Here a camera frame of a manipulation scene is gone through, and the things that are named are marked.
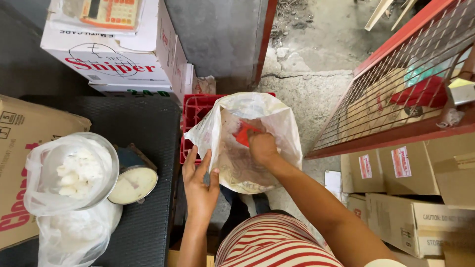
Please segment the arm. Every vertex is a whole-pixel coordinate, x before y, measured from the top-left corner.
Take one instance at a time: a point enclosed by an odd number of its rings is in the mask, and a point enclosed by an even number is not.
[[[183,165],[188,218],[181,240],[178,267],[206,266],[206,231],[218,201],[219,169],[213,169],[209,175],[209,186],[203,182],[211,160],[211,150],[207,151],[198,168],[195,166],[197,153],[197,146],[193,146]]]
[[[379,237],[324,186],[285,161],[271,134],[248,131],[248,137],[254,160],[279,180],[344,266],[363,267],[380,258],[397,260]]]

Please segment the metal grille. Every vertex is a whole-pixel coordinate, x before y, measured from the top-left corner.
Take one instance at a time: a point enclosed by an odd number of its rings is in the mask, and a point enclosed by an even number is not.
[[[312,152],[440,116],[475,40],[475,0],[455,0],[355,78]]]

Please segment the striped shirt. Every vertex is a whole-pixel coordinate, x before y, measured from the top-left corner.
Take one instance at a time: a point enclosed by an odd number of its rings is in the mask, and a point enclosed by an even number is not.
[[[396,265],[384,262],[384,266],[404,266],[391,261]],[[245,220],[230,232],[219,246],[216,266],[342,267],[343,265],[333,256],[328,246],[318,244],[301,221],[287,215],[265,213]]]

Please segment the left hand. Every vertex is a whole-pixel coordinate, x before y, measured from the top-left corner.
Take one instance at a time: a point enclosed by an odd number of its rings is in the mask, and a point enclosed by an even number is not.
[[[183,164],[183,182],[185,184],[186,202],[188,205],[188,219],[196,223],[209,224],[211,215],[219,195],[219,169],[215,168],[209,174],[209,186],[203,178],[211,161],[211,149],[208,149],[198,168],[195,166],[198,147],[188,150]]]

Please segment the orange calculator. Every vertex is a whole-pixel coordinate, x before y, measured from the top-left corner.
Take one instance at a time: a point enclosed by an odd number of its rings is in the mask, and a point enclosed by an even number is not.
[[[140,0],[84,0],[80,20],[109,29],[134,29]]]

